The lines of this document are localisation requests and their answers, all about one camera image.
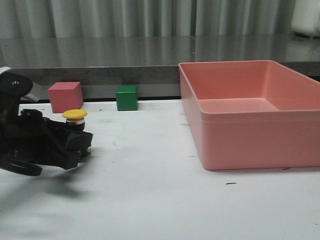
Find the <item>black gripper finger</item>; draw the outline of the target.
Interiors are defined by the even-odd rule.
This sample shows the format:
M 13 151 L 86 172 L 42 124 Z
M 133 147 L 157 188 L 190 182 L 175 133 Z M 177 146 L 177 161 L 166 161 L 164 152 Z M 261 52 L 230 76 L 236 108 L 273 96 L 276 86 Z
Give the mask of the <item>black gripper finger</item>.
M 85 131 L 85 120 L 48 122 L 48 129 L 67 151 L 82 151 L 92 144 L 93 134 Z
M 53 165 L 64 170 L 76 168 L 80 163 L 82 153 L 80 150 L 66 151 L 55 150 L 53 152 Z

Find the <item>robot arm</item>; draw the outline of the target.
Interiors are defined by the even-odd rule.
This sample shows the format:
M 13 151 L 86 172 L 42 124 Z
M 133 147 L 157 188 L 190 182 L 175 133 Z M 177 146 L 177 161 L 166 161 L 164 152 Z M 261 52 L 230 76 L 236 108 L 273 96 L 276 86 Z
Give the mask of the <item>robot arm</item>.
M 36 109 L 19 110 L 22 97 L 33 89 L 26 76 L 0 69 L 0 160 L 71 169 L 89 153 L 93 134 L 85 123 L 59 122 Z

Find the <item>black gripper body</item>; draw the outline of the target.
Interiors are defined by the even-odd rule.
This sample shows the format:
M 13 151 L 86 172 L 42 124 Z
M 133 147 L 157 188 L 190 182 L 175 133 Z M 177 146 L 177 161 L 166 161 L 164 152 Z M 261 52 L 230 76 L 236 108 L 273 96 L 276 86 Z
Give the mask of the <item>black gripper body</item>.
M 2 167 L 60 166 L 58 121 L 35 109 L 0 115 L 0 165 Z

